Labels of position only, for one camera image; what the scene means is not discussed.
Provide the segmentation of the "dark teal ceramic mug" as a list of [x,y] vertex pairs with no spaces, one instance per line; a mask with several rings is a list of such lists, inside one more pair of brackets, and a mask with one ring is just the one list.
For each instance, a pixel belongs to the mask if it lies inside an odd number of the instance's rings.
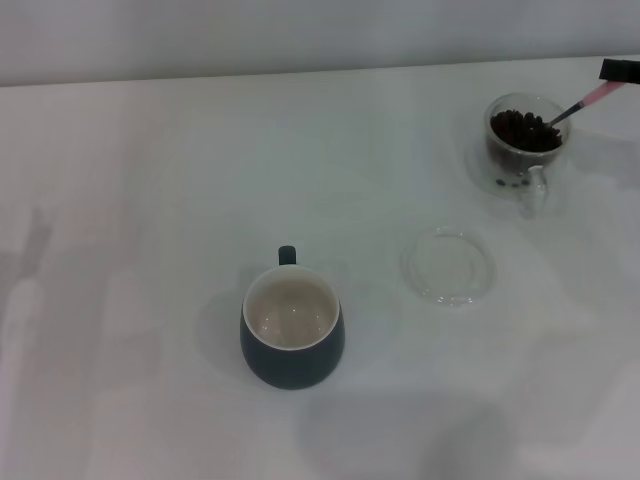
[[278,249],[279,265],[259,275],[243,299],[240,343],[252,372],[284,390],[312,387],[338,366],[345,322],[335,289],[297,263],[297,251]]

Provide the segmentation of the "metal spoon with pink handle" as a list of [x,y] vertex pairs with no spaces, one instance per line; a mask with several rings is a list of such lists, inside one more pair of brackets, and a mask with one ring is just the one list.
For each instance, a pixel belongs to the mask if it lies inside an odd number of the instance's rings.
[[571,107],[563,111],[560,115],[558,115],[553,120],[549,121],[546,126],[549,128],[560,129],[561,127],[566,128],[566,135],[569,135],[569,132],[574,129],[573,124],[570,121],[570,118],[577,114],[578,112],[584,110],[585,108],[597,103],[602,100],[606,96],[612,94],[616,90],[619,90],[625,86],[624,82],[614,82],[614,81],[605,81],[597,88],[589,92],[585,95],[581,100],[573,104]]

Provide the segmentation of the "clear glass round dish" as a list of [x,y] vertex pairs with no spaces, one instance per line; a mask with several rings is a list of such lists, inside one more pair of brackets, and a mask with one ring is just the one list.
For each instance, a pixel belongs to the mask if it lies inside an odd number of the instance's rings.
[[483,239],[455,225],[413,234],[401,251],[399,267],[420,298],[448,307],[477,303],[496,277],[495,260]]

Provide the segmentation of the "coffee beans pile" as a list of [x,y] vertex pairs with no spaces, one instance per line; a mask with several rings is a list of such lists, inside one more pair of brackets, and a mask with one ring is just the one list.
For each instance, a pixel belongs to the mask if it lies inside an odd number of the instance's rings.
[[511,147],[527,152],[546,152],[562,145],[562,135],[532,112],[505,110],[492,116],[491,129]]

